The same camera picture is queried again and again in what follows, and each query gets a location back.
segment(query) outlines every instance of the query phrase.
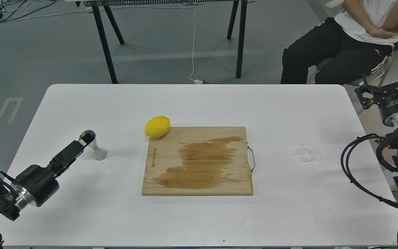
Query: jigger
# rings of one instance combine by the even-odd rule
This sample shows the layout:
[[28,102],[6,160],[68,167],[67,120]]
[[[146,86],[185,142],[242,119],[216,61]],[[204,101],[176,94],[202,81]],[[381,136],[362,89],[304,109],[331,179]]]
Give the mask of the jigger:
[[88,147],[92,148],[93,151],[95,152],[95,159],[96,161],[102,161],[107,157],[107,151],[101,149],[98,147],[98,145],[96,144],[96,134],[95,132],[91,131],[91,130],[87,130],[83,133],[81,133],[81,135],[79,136],[79,138],[83,137],[85,134],[91,134],[95,139],[93,140],[93,142],[91,142]]

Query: table leg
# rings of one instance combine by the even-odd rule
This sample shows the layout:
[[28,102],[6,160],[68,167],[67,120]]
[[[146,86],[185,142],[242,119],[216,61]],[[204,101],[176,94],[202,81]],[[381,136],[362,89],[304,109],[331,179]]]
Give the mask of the table leg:
[[108,48],[107,38],[105,36],[104,26],[102,25],[101,14],[98,6],[92,6],[93,15],[95,16],[96,26],[98,27],[99,38],[101,39],[102,49],[104,50],[105,60],[107,62],[108,72],[113,84],[117,84],[115,68],[113,67],[112,56]]
[[242,74],[242,55],[244,53],[244,38],[245,38],[245,21],[247,17],[247,0],[242,0],[240,6],[240,25],[239,25],[239,44],[237,46],[237,65],[236,78],[239,79]]
[[234,21],[236,20],[236,12],[237,12],[238,6],[239,6],[239,0],[234,0],[233,1],[233,9],[231,10],[231,17],[229,19],[228,32],[227,32],[228,40],[231,39],[231,35],[233,33]]
[[119,31],[119,27],[117,26],[115,17],[113,16],[112,9],[110,9],[110,6],[104,6],[105,12],[107,13],[108,18],[110,19],[110,22],[112,24],[113,30],[116,33],[117,39],[119,40],[119,43],[123,45],[124,38],[122,38],[121,32]]

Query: white shirt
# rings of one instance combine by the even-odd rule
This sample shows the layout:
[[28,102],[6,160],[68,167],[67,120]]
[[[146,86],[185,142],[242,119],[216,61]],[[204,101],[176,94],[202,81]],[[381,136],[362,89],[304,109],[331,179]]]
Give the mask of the white shirt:
[[[397,0],[361,0],[363,8],[368,13],[371,21],[377,26],[382,27],[390,10]],[[334,17],[334,20],[341,25],[345,33],[352,38],[372,44],[382,44],[394,46],[398,41],[398,34],[392,38],[375,38],[366,33],[366,30],[354,21],[347,11],[342,11]]]

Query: hand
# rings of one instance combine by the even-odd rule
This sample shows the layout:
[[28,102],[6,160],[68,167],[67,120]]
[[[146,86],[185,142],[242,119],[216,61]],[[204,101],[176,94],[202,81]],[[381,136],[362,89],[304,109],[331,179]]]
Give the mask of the hand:
[[398,34],[398,29],[393,31],[384,30],[383,28],[375,28],[373,30],[368,31],[367,33],[375,38],[392,38],[393,36]]

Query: wet stain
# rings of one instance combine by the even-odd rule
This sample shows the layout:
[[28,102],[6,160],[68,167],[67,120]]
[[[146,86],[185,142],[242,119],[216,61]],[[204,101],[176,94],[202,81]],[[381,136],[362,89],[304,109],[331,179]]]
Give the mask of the wet stain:
[[168,168],[153,181],[167,188],[215,188],[229,180],[224,169],[233,162],[237,149],[227,148],[227,145],[241,140],[233,136],[183,145],[178,150],[182,165]]

